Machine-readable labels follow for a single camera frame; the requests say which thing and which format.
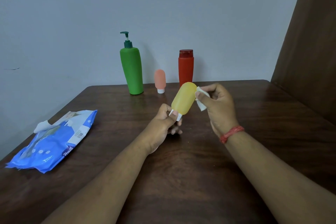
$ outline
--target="left hand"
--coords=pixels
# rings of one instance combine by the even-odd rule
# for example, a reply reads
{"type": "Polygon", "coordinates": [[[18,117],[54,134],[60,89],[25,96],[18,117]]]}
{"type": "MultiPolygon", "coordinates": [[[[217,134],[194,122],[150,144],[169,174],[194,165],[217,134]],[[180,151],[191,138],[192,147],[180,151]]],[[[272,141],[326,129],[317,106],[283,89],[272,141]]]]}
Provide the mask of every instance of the left hand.
{"type": "Polygon", "coordinates": [[[162,104],[157,115],[139,135],[149,148],[149,153],[153,153],[163,143],[167,134],[182,134],[182,130],[179,129],[179,126],[182,125],[182,119],[176,122],[179,113],[174,110],[168,116],[167,112],[170,111],[171,107],[169,105],[162,104]]]}

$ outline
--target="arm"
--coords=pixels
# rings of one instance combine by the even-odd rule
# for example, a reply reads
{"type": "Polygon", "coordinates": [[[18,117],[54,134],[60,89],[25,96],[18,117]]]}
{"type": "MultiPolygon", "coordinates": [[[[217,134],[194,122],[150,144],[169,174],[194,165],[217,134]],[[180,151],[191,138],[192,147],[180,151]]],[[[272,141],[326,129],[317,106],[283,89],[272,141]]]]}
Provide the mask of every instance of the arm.
{"type": "Polygon", "coordinates": [[[163,104],[147,128],[97,177],[57,208],[44,224],[115,223],[145,158],[165,140],[167,133],[179,133],[181,120],[169,117],[171,107],[163,104]]]}
{"type": "MultiPolygon", "coordinates": [[[[208,107],[218,137],[237,126],[229,92],[221,85],[202,87],[211,97],[197,93],[208,107]]],[[[336,196],[283,162],[245,132],[225,144],[279,223],[336,223],[336,196]]]]}

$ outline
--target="barcode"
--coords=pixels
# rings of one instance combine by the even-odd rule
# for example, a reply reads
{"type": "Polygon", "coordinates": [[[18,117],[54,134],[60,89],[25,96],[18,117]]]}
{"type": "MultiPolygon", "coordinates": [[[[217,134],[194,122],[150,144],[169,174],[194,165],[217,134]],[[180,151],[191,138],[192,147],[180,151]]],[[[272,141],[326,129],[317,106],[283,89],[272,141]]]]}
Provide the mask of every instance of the barcode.
{"type": "Polygon", "coordinates": [[[83,135],[84,135],[83,133],[79,133],[79,134],[77,135],[77,137],[78,137],[78,138],[82,138],[83,135]]]}

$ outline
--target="green bottle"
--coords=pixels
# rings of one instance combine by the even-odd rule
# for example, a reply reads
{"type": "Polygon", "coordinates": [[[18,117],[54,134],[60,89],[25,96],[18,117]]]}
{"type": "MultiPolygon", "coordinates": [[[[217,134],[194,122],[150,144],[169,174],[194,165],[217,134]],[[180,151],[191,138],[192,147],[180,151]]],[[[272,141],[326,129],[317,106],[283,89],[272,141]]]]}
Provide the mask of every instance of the green bottle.
{"type": "Polygon", "coordinates": [[[124,42],[125,47],[120,50],[120,58],[128,90],[130,94],[138,95],[144,91],[140,52],[139,49],[133,47],[132,42],[128,40],[127,31],[120,32],[120,34],[126,35],[126,41],[124,42]]]}

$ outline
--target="dark brown tabletop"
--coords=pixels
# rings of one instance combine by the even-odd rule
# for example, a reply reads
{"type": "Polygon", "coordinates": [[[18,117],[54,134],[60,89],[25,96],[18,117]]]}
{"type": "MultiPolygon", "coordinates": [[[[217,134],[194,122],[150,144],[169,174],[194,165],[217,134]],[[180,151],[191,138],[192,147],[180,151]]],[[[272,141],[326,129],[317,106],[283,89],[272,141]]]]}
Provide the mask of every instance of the dark brown tabletop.
{"type": "MultiPolygon", "coordinates": [[[[210,82],[196,83],[199,86],[210,82]]],[[[336,193],[336,127],[265,80],[222,84],[240,124],[256,140],[321,186],[336,193]]],[[[149,123],[165,94],[153,84],[132,96],[126,85],[91,86],[61,109],[96,110],[82,142],[52,171],[4,168],[33,136],[1,161],[1,223],[39,223],[120,153],[149,123]]],[[[146,159],[118,223],[274,223],[272,214],[211,130],[196,103],[183,116],[183,134],[168,136],[146,159]]]]}

